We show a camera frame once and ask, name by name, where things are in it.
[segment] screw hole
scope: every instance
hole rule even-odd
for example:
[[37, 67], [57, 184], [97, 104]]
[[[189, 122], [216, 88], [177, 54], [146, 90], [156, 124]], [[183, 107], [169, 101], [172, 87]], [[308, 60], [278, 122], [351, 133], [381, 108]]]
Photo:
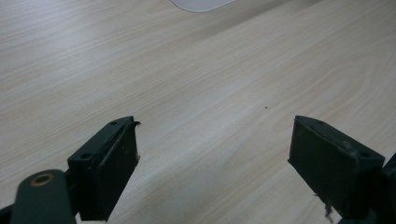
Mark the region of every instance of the screw hole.
[[53, 174], [43, 174], [40, 175], [36, 178], [34, 178], [31, 182], [30, 185], [33, 187], [40, 187], [48, 184], [52, 179], [53, 179]]
[[363, 156], [363, 157], [371, 157], [371, 155], [367, 152], [361, 152], [359, 154], [361, 154], [361, 156]]
[[83, 160], [87, 160], [91, 157], [91, 153], [84, 153], [80, 156]]

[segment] wooden table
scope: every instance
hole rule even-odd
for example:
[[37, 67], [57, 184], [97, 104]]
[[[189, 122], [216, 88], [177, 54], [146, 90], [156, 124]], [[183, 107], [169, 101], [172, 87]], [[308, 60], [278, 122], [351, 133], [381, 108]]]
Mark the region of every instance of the wooden table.
[[[0, 4], [0, 206], [133, 115], [141, 161], [109, 223], [330, 223], [287, 163], [295, 115], [390, 158], [396, 2]], [[332, 214], [336, 221], [340, 217]]]

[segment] white object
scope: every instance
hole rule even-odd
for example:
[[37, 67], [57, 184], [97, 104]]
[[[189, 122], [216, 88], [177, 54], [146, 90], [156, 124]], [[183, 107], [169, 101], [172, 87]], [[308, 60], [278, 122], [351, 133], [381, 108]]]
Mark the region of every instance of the white object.
[[191, 12], [206, 12], [222, 7], [234, 0], [171, 0], [178, 7]]

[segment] wood grain surface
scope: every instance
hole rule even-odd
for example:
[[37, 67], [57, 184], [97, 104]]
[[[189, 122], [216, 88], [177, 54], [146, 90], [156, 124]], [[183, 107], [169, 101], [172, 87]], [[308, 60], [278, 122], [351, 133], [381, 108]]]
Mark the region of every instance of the wood grain surface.
[[[0, 206], [133, 115], [141, 161], [109, 223], [330, 223], [287, 163], [295, 115], [390, 158], [396, 2], [0, 2]], [[336, 222], [340, 217], [332, 214]]]

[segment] light wood tabletop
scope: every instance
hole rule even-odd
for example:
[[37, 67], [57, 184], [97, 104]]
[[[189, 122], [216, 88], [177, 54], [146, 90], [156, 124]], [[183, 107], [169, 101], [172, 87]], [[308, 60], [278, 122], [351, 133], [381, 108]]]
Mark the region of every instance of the light wood tabletop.
[[[141, 160], [109, 223], [330, 223], [288, 164], [293, 119], [387, 160], [396, 1], [0, 3], [0, 206], [113, 119]], [[332, 214], [334, 222], [339, 220]]]

